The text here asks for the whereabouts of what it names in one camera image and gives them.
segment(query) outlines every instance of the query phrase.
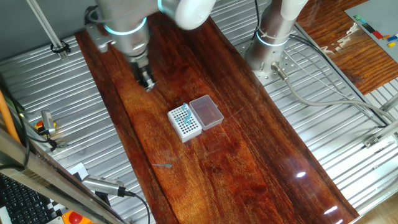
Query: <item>wooden table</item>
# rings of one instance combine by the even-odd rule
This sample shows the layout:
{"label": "wooden table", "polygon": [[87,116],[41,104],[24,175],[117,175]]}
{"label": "wooden table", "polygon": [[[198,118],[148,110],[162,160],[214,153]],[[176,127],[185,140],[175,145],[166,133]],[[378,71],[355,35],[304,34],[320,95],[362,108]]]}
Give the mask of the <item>wooden table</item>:
{"label": "wooden table", "polygon": [[364,95],[398,77],[398,64],[345,13],[366,1],[309,0],[297,21]]}
{"label": "wooden table", "polygon": [[[190,32],[151,29],[158,84],[149,93],[114,48],[99,53],[85,31],[76,39],[157,223],[326,224],[358,216],[211,19]],[[203,95],[224,121],[181,143],[167,112]]]}

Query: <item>robotic arm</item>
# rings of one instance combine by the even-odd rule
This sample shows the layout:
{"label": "robotic arm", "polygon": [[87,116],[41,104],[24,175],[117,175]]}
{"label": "robotic arm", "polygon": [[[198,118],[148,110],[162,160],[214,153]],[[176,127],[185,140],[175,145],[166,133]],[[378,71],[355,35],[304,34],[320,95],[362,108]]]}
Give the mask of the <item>robotic arm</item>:
{"label": "robotic arm", "polygon": [[216,0],[96,0],[97,13],[103,18],[105,29],[111,39],[102,37],[96,26],[86,29],[101,52],[111,42],[130,63],[136,80],[147,91],[155,86],[152,70],[147,58],[149,29],[147,16],[163,12],[185,30],[202,25],[210,15]]}
{"label": "robotic arm", "polygon": [[282,60],[289,34],[308,0],[272,0],[264,10],[253,44],[245,59],[254,71],[268,75],[271,65]]}

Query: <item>keyboard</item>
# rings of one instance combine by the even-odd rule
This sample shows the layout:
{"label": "keyboard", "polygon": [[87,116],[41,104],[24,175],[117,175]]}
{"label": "keyboard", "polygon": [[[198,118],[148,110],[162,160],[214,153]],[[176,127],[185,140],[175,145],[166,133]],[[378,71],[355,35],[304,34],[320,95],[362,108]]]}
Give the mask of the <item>keyboard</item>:
{"label": "keyboard", "polygon": [[0,174],[0,207],[6,206],[12,224],[46,224],[53,220],[50,200],[36,191]]}

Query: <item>plastic lid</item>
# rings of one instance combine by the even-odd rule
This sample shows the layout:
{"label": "plastic lid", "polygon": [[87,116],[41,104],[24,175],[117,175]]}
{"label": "plastic lid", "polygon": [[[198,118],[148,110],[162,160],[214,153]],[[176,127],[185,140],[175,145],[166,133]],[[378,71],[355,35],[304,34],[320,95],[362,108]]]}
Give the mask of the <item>plastic lid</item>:
{"label": "plastic lid", "polygon": [[192,113],[198,118],[203,130],[207,130],[223,122],[224,116],[209,95],[193,100],[189,105]]}

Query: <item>orange tube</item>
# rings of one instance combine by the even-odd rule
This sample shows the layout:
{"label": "orange tube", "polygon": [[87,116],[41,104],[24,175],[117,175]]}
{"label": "orange tube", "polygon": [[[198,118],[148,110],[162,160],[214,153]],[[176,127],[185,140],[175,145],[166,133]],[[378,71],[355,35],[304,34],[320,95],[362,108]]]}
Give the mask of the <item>orange tube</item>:
{"label": "orange tube", "polygon": [[0,112],[6,124],[8,133],[20,144],[21,141],[19,140],[17,130],[15,129],[14,122],[12,121],[10,111],[7,107],[6,99],[4,99],[4,96],[1,93],[1,91],[0,91]]}

